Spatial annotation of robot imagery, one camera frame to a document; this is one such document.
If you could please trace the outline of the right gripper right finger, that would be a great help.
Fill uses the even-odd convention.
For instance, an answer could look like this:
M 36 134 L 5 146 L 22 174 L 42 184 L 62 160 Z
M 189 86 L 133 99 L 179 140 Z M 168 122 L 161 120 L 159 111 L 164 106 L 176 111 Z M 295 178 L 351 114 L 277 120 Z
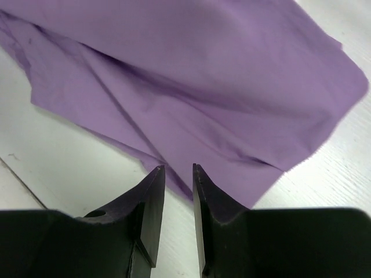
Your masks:
M 202 277 L 248 277 L 246 208 L 221 190 L 199 164 L 193 168 L 193 202 Z

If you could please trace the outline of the purple trousers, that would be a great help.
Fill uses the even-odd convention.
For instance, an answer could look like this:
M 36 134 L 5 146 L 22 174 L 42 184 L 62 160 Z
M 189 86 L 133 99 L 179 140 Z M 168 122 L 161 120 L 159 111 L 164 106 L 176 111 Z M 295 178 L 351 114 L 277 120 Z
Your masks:
M 367 93 L 295 1 L 2 1 L 1 46 L 34 105 L 191 196 L 190 166 L 246 207 Z

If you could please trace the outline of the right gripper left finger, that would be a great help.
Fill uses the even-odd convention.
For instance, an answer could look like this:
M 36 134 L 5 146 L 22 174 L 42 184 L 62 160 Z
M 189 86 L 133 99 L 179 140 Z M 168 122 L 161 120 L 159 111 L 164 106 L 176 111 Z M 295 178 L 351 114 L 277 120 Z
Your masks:
M 129 225 L 129 238 L 139 248 L 149 266 L 155 268 L 164 200 L 165 166 L 160 165 L 132 189 L 91 211 L 82 219 L 97 224 L 126 220 Z

